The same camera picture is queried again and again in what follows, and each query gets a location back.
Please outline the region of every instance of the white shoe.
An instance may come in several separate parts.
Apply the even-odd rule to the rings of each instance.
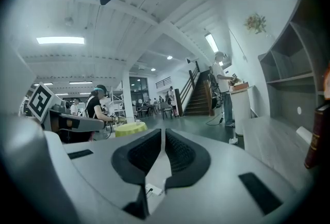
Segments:
[[[226,127],[235,127],[235,122],[233,122],[232,124],[226,126]]]
[[[237,144],[238,143],[238,138],[233,138],[233,139],[229,139],[229,144]]]

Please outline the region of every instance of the white tabletop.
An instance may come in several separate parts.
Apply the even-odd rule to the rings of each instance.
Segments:
[[[246,88],[243,88],[243,89],[230,91],[230,92],[227,92],[227,94],[235,94],[235,93],[239,93],[239,92],[244,92],[244,91],[247,91],[249,88],[252,88],[252,87],[254,87],[254,86],[249,86],[249,87],[246,87]]]

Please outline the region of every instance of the white paper roll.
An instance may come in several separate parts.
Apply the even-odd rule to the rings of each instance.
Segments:
[[[312,132],[308,131],[304,127],[299,127],[299,129],[297,129],[296,133],[300,137],[302,137],[305,142],[307,142],[308,144],[310,144],[311,138],[312,138]]]

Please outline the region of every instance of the white pedestal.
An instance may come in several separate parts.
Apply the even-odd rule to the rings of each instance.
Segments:
[[[235,132],[239,136],[243,136],[242,120],[251,119],[251,107],[248,94],[248,88],[237,91],[228,92],[232,98],[233,110],[235,113]]]

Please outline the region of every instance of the black t-shirt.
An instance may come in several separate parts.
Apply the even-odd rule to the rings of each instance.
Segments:
[[[93,118],[93,116],[95,114],[94,106],[101,106],[99,99],[96,97],[92,98],[87,105],[86,111],[87,111],[88,117],[91,119]]]

